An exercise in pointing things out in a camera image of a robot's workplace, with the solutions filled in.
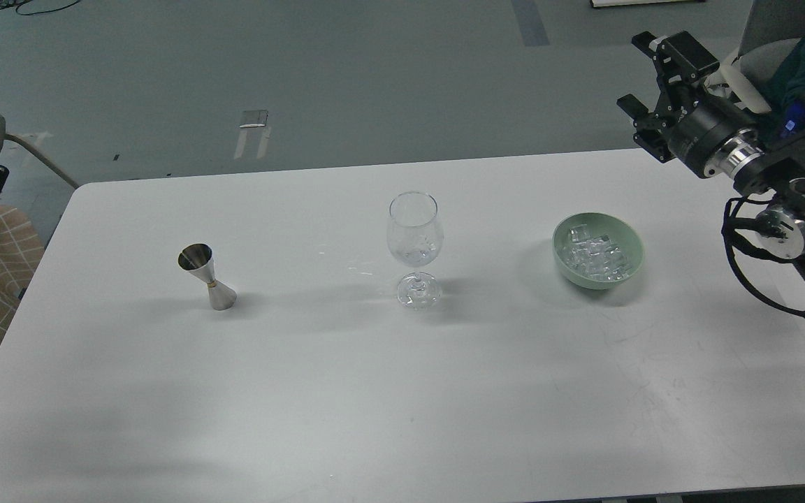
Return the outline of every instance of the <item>wine glass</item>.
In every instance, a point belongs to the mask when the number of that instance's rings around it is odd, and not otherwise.
[[[396,286],[396,298],[414,309],[434,305],[443,293],[437,278],[421,272],[440,254],[443,227],[437,218],[437,201],[424,192],[403,192],[390,203],[387,248],[397,261],[415,268]]]

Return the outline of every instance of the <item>green bowl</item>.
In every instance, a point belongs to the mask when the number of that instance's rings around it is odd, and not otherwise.
[[[600,281],[591,279],[582,274],[579,274],[563,260],[563,250],[570,244],[570,228],[578,226],[579,224],[586,224],[588,232],[595,237],[598,235],[608,235],[611,241],[620,245],[629,261],[632,262],[632,269],[630,273],[623,279]],[[645,249],[641,245],[641,239],[638,233],[628,226],[623,220],[611,217],[610,214],[604,213],[578,213],[573,214],[571,217],[566,217],[561,223],[555,227],[555,233],[552,235],[552,243],[555,246],[555,262],[558,264],[558,270],[573,284],[582,286],[584,289],[592,290],[607,290],[612,289],[617,284],[623,283],[630,277],[636,275],[641,268],[642,261],[645,260]]]

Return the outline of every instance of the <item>white table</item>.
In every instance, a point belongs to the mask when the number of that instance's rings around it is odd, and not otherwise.
[[[732,277],[730,184],[619,150],[81,187],[0,350],[0,502],[805,483],[805,321]],[[435,195],[447,234],[425,312],[396,305],[408,271],[384,244],[408,190]],[[553,227],[584,210],[646,245],[608,293],[552,261]],[[238,290],[229,311],[176,265],[193,242]]]

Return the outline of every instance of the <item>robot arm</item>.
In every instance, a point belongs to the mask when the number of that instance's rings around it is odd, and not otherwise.
[[[751,286],[734,261],[734,249],[762,260],[791,263],[805,281],[805,124],[796,133],[763,143],[757,125],[727,99],[709,94],[702,82],[718,61],[688,32],[656,38],[643,32],[632,44],[651,58],[660,96],[653,111],[626,95],[617,105],[632,118],[633,140],[660,162],[677,157],[699,178],[725,173],[741,198],[726,207],[723,236],[727,257],[741,283],[757,298],[780,306]],[[805,107],[805,95],[801,104]],[[748,197],[773,191],[766,210],[754,219],[738,217]],[[762,248],[751,245],[739,230],[756,233]]]

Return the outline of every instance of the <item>glass stem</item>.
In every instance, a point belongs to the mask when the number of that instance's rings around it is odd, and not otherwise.
[[[424,280],[421,279],[421,271],[415,271],[415,283],[412,283],[412,290],[421,292],[426,287]]]

